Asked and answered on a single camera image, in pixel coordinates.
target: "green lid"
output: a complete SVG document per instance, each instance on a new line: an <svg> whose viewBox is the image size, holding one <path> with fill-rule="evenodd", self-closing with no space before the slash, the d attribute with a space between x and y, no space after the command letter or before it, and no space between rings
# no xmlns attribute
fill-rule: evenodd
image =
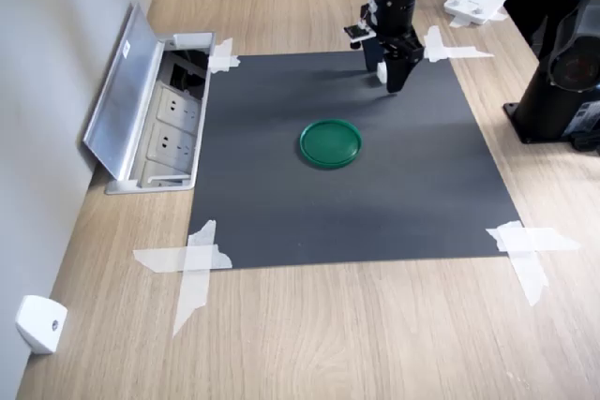
<svg viewBox="0 0 600 400"><path fill-rule="evenodd" d="M341 168L354 161L363 140L352 124L327 119L307 126L300 135L302 155L321 168Z"/></svg>

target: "electrical socket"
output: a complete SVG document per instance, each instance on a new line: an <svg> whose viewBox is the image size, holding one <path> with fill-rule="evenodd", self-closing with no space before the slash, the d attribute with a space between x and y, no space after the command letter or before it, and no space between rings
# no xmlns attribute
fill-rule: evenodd
<svg viewBox="0 0 600 400"><path fill-rule="evenodd" d="M194 138L174 126L156 122L150 135L147 156L157 163L190 174Z"/></svg>
<svg viewBox="0 0 600 400"><path fill-rule="evenodd" d="M200 121L200 105L182 94L163 86L157 119L195 135Z"/></svg>

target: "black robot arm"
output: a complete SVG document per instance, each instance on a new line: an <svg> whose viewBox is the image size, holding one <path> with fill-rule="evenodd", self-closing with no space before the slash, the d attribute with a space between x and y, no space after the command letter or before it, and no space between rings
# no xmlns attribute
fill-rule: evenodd
<svg viewBox="0 0 600 400"><path fill-rule="evenodd" d="M368 71L381 61L387 69L387 91L398 92L414 67L423 59L423 46L414 32L415 0L368 0L361 7L357 25L346 27L351 46L361 44Z"/></svg>

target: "white wall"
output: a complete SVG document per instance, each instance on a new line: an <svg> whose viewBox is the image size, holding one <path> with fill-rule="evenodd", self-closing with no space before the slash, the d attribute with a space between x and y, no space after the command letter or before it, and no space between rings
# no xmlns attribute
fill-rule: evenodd
<svg viewBox="0 0 600 400"><path fill-rule="evenodd" d="M50 295L94 162L81 138L129 3L0 0L0 398L16 395L29 347L14 318Z"/></svg>

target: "wooden table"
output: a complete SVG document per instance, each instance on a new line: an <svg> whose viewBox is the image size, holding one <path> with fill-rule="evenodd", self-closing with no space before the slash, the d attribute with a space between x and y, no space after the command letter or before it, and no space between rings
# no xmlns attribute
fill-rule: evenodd
<svg viewBox="0 0 600 400"><path fill-rule="evenodd" d="M365 1L155 0L149 18L240 54L342 51ZM69 310L59 349L31 359L20 398L598 398L600 157L521 145L501 106L532 52L510 20L449 28L442 3L417 0L414 26L495 55L452 64L524 224L584 246L541 255L536 306L506 258L232 271L172 339L181 275L131 250L184 244L192 194L108 197L99 170L52 292Z"/></svg>

